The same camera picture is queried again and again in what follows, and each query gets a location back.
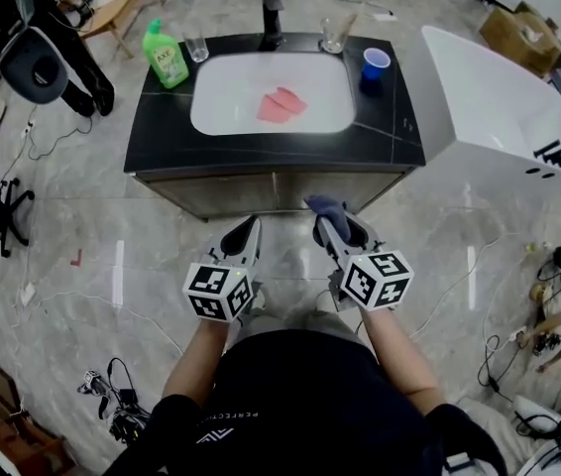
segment pink cloth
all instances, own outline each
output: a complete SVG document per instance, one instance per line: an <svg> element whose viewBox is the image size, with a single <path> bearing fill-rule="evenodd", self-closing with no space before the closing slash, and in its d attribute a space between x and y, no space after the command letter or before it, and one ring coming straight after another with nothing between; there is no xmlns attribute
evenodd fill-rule
<svg viewBox="0 0 561 476"><path fill-rule="evenodd" d="M259 113L257 118L266 122L272 123L285 123L291 118L293 114L287 111L280 104L276 104L269 95L264 95L259 106Z"/></svg>
<svg viewBox="0 0 561 476"><path fill-rule="evenodd" d="M266 122L285 123L307 108L291 90L279 86L277 91L263 96L257 118Z"/></svg>
<svg viewBox="0 0 561 476"><path fill-rule="evenodd" d="M271 93L270 97L276 104L280 104L283 108L288 109L294 115L299 115L307 109L307 105L302 102L295 93L291 90L287 90L286 88L282 88L281 86L277 88L276 93Z"/></svg>

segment marble floor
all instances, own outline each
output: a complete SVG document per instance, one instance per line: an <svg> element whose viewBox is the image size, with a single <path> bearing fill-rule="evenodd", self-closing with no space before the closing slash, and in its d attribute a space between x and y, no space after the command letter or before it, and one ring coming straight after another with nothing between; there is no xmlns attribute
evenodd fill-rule
<svg viewBox="0 0 561 476"><path fill-rule="evenodd" d="M318 31L323 17L357 7L338 0L282 1L286 31ZM353 33L392 41L403 62L422 25L479 41L477 30L488 13L475 0L365 1L393 11L397 20L377 22L370 15L386 10L367 5ZM157 402L196 325L181 300L184 272L209 235L225 223L199 222L123 173L148 68L141 39L151 20L162 18L176 33L177 24L192 13L200 17L206 36L260 32L263 27L260 0L167 0L164 7L156 0L144 3L126 36L133 59L119 51L112 37L88 42L116 85L113 113L95 117L90 133L59 141L52 154L36 162L28 159L26 148L10 172L36 193L35 202L18 214L32 243L29 249L14 246L10 259L0 257L0 366L15 378L25 408L64 435L76 460L94 472L102 471L122 445L97 418L98 400L79 395L76 387L87 369L104 372L108 360L119 356L129 366L142 405L149 409ZM0 175L23 146L21 131L33 107L9 90L6 97ZM48 151L58 136L76 126L84 130L89 125L61 101L38 108L34 117L33 156ZM503 203L471 204L440 194L430 197L414 178L407 178L361 216L391 248L403 252L416 272L397 316L409 333L424 326L414 339L448 398L456 402L467 396L508 412L504 399L477 383L484 360L484 319L490 308L485 333L502 340L532 321L527 292L545 255L527 254L525 245L561 245L561 196L544 201L509 196ZM333 269L311 239L312 217L263 218L260 275L268 302L284 310L310 307ZM125 242L123 307L109 303L119 240ZM70 262L80 250L76 267ZM475 263L475 273L455 286ZM27 283L37 294L23 306L18 291ZM358 325L357 312L343 317L354 328ZM495 356L493 373L505 367L513 352L510 345ZM541 360L520 353L502 381L504 393L560 405L561 364L539 375L534 369Z"/></svg>

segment faucet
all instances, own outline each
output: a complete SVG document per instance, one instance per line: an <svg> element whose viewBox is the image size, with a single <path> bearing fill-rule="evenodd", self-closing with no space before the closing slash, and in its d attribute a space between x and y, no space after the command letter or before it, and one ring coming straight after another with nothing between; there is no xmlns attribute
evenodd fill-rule
<svg viewBox="0 0 561 476"><path fill-rule="evenodd" d="M259 46L261 52L273 52L282 43L279 11L283 9L281 0L263 0L263 40Z"/></svg>

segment green dish soap bottle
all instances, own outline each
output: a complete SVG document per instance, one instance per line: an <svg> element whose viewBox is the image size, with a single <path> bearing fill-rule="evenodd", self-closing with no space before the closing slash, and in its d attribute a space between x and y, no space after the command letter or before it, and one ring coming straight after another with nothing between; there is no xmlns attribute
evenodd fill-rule
<svg viewBox="0 0 561 476"><path fill-rule="evenodd" d="M188 78L188 66L176 39L160 34L162 20L154 20L142 40L144 55L166 88L177 86Z"/></svg>

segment sink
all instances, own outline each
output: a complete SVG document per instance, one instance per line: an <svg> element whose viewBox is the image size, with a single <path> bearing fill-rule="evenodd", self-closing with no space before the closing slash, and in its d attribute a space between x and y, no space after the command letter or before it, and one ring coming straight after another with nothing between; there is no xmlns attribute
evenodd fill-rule
<svg viewBox="0 0 561 476"><path fill-rule="evenodd" d="M305 111L278 124L257 119L261 100L278 87L306 102ZM342 61L325 53L250 53L213 57L197 74L190 109L194 128L209 136L340 132L355 119Z"/></svg>
<svg viewBox="0 0 561 476"><path fill-rule="evenodd" d="M561 167L534 152L559 140L561 95L521 66L434 27L423 27L403 75L427 166L421 190L483 199L561 189Z"/></svg>

